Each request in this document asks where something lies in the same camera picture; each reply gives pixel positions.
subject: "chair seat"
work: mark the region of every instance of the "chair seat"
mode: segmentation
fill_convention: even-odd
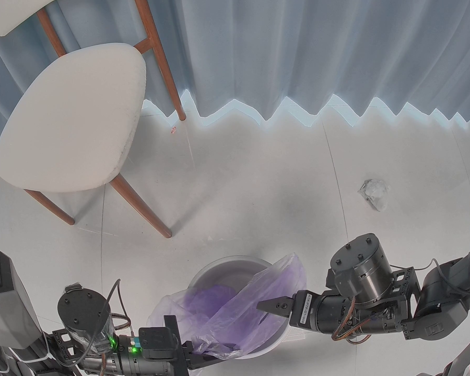
[[[0,136],[0,177],[26,190],[96,188],[120,172],[134,138],[146,65],[124,43],[61,56],[19,100]]]

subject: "trash bag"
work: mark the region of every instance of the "trash bag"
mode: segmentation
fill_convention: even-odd
[[[368,179],[358,191],[378,212],[389,205],[389,187],[380,179]]]
[[[148,318],[148,327],[163,327],[164,315],[176,315],[181,340],[195,354],[222,360],[244,356],[264,344],[288,321],[256,309],[259,301],[292,295],[306,288],[306,273],[296,254],[289,254],[257,273],[238,294],[214,285],[163,297]]]

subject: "white chair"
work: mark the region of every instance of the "white chair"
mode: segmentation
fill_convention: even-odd
[[[147,38],[134,47],[108,43],[66,54],[44,8],[52,1],[0,0],[0,36],[36,13],[59,56],[33,81],[5,125],[0,177],[70,225],[75,220],[40,191],[84,191],[109,183],[169,238],[171,231],[120,174],[145,94],[142,53],[153,49],[179,118],[185,119],[148,2],[135,0]]]

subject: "white tile floor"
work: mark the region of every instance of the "white tile floor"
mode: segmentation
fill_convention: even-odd
[[[146,115],[122,173],[173,238],[163,239],[110,186],[49,195],[75,216],[70,227],[0,179],[0,249],[14,260],[48,331],[60,326],[56,303],[75,281],[107,294],[121,278],[138,328],[163,295],[186,288],[203,266],[228,255],[274,262],[294,251],[308,288],[322,292],[332,254],[366,232],[376,233],[401,266],[470,250],[470,124],[438,113],[405,109],[394,117],[370,107],[351,127],[326,106],[305,127],[285,110],[261,125],[232,110],[209,126],[189,111],[174,133],[163,116]],[[390,185],[386,212],[357,193],[369,178]],[[469,341],[470,314],[438,342],[394,334],[354,347],[307,333],[203,374],[435,374]]]

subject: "curtain fold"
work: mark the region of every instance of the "curtain fold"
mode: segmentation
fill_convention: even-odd
[[[470,120],[470,0],[148,0],[176,86],[201,116],[237,99],[269,119],[284,97],[316,114],[333,94],[362,115],[374,97]],[[145,37],[133,0],[57,0],[68,52]],[[146,98],[174,108],[152,52]],[[36,16],[0,38],[0,132],[56,59]]]

